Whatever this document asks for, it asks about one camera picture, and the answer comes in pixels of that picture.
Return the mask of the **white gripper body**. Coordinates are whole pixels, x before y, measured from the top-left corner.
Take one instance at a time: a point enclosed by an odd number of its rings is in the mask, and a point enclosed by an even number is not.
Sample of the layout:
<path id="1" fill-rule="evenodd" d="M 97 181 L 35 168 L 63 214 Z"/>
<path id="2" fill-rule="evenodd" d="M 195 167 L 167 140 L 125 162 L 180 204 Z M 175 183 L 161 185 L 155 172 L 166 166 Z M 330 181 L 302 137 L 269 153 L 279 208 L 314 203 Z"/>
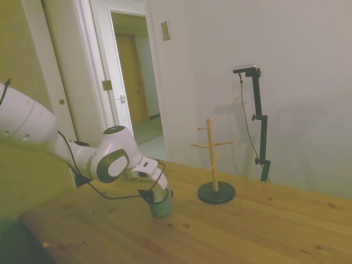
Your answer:
<path id="1" fill-rule="evenodd" d="M 167 188 L 168 182 L 167 178 L 162 169 L 156 168 L 155 172 L 150 175 L 152 180 L 152 186 L 149 188 L 151 191 L 165 190 Z"/>

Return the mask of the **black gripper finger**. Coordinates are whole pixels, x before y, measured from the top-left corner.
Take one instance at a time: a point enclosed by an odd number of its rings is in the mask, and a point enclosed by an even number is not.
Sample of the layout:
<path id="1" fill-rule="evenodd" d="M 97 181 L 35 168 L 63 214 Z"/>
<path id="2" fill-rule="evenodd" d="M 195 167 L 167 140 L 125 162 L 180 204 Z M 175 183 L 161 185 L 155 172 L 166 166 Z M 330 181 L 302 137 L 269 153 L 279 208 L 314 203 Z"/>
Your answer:
<path id="1" fill-rule="evenodd" d="M 146 201 L 147 204 L 151 205 L 154 203 L 154 193 L 152 190 L 138 189 L 138 193 Z"/>

